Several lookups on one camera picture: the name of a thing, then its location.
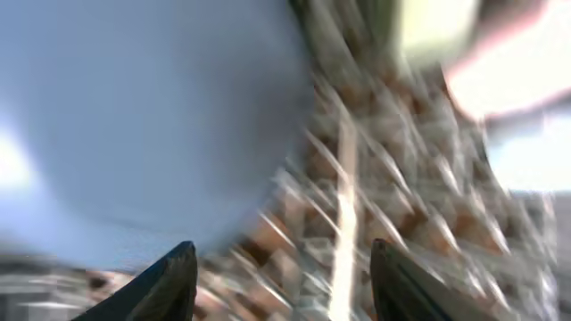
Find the black object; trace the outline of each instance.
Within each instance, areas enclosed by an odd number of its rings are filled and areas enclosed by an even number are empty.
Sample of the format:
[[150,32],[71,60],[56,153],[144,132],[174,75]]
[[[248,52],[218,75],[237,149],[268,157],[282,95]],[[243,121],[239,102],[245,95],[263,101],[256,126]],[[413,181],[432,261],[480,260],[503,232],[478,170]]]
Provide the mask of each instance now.
[[102,277],[92,277],[89,279],[89,288],[91,290],[98,290],[107,285],[107,280]]
[[191,320],[196,296],[194,246],[182,242],[107,300],[74,321]]
[[495,319],[384,240],[373,243],[370,273],[379,321]]

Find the bright light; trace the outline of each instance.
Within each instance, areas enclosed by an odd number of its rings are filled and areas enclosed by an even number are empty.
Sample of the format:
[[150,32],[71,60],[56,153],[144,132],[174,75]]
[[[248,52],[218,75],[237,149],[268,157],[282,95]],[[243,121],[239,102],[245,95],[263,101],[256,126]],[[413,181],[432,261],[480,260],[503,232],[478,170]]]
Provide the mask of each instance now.
[[482,119],[533,107],[571,88],[571,2],[549,1],[541,18],[476,47],[446,72],[465,114]]
[[0,132],[0,189],[29,185],[32,171],[23,150]]
[[346,176],[339,182],[339,235],[335,244],[335,261],[331,281],[331,301],[328,307],[329,320],[349,321],[352,319],[352,283],[355,273],[354,255],[357,238],[357,212],[355,191],[357,172],[357,130],[344,123],[341,130],[340,144],[343,151],[339,161],[345,169]]
[[80,306],[60,302],[25,302],[18,304],[23,307],[46,308],[46,309],[81,309]]
[[571,119],[557,119],[538,136],[520,137],[491,148],[490,164],[501,185],[520,191],[571,188]]

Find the blurred background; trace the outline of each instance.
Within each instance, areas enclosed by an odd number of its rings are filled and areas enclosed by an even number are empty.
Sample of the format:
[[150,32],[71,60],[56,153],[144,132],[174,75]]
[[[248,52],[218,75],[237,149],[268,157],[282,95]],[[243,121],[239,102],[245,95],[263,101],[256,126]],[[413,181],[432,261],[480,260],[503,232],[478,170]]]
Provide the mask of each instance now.
[[371,320],[371,237],[499,320],[571,320],[569,1],[22,3],[0,4],[0,320],[75,317],[185,240],[196,319]]

